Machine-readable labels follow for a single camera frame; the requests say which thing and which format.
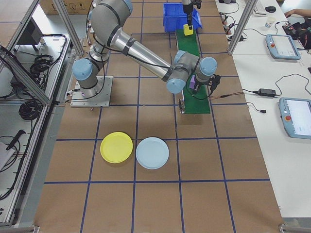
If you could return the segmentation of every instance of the person's arm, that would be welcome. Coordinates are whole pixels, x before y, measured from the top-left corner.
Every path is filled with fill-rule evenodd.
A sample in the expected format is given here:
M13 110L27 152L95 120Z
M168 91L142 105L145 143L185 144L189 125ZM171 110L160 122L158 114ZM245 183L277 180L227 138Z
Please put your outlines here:
M292 10L284 13L286 18L288 18L292 14L297 14L297 15L304 16L304 17L311 17L311 10L292 9Z

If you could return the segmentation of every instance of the white cup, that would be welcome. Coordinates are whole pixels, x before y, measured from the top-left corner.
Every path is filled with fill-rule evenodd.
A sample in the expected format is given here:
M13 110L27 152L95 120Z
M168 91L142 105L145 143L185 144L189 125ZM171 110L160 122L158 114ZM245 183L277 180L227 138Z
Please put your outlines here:
M276 18L274 17L268 17L266 24L264 25L266 28L271 28L271 26L273 25L273 23L276 21Z

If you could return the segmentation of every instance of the blue plastic bin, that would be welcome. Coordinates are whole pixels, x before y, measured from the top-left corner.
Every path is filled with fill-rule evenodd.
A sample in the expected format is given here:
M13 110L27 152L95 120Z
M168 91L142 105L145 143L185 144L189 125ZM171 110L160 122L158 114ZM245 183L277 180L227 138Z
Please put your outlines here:
M181 3L164 3L163 5L163 26L164 31L175 32L177 29L183 29L184 24L187 24L187 14L183 11ZM193 28L202 28L202 22L199 12L194 9L192 12Z

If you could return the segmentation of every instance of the tablet screen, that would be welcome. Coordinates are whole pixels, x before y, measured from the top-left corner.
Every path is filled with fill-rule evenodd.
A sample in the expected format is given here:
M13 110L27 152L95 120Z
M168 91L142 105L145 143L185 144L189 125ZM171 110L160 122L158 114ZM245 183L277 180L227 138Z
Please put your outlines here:
M273 42L276 45L276 50L279 55L296 57L295 50L291 41L287 36L272 36Z
M307 101L286 100L291 113L294 133L311 136L311 106Z

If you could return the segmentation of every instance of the green conveyor belt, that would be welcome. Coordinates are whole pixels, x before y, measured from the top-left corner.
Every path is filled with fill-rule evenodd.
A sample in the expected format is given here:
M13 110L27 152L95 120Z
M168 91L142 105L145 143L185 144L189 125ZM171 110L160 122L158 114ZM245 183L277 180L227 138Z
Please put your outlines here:
M177 36L177 45L179 50L183 50L189 52L193 55L200 56L199 48L196 40L196 33L193 31L193 35L184 35L183 30L176 31ZM190 79L188 79L186 86L189 87ZM184 113L185 114L203 114L210 113L209 102L208 99L204 99L207 97L206 88L202 86L198 93L195 95L199 99L198 100L191 96L191 94L187 91L186 87L183 90L184 96Z

